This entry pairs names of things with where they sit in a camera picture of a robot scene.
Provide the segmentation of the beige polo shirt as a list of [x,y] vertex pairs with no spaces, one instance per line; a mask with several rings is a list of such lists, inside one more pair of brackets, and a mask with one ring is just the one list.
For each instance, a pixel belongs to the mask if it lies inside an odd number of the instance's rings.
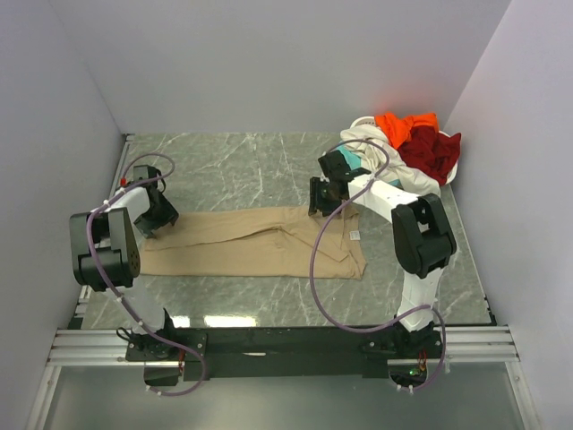
[[[359,212],[345,209],[327,227],[315,260],[319,279],[359,280],[366,260]],[[151,276],[297,277],[309,275],[311,251],[326,218],[304,206],[188,212],[144,240],[141,273]]]

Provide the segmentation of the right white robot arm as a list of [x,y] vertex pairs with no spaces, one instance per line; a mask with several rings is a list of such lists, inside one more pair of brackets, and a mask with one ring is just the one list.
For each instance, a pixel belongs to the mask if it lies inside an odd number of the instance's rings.
[[[420,332],[434,319],[434,302],[444,269],[457,251],[457,242],[440,197],[401,190],[377,178],[365,168],[352,169],[344,155],[332,150],[318,159],[324,178],[310,181],[309,213],[326,218],[316,236],[310,258],[309,281],[312,296],[325,318],[338,328],[370,333],[400,324],[393,335],[393,347],[402,357],[413,357],[424,346]],[[355,329],[336,322],[319,300],[315,285],[315,260],[329,224],[356,203],[383,217],[392,226],[396,258],[404,271],[398,315],[371,329]]]

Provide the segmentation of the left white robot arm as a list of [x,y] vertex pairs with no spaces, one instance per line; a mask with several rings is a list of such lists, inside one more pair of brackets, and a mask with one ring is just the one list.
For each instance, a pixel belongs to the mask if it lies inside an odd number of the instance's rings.
[[124,330],[131,342],[152,332],[147,349],[157,359],[173,357],[179,339],[167,310],[158,306],[134,280],[141,273],[136,233],[154,238],[165,226],[174,226],[179,213],[165,197],[165,179],[158,168],[133,168],[133,181],[120,186],[102,211],[73,214],[69,218],[73,276],[76,281],[103,292],[126,309],[131,308],[132,328]]

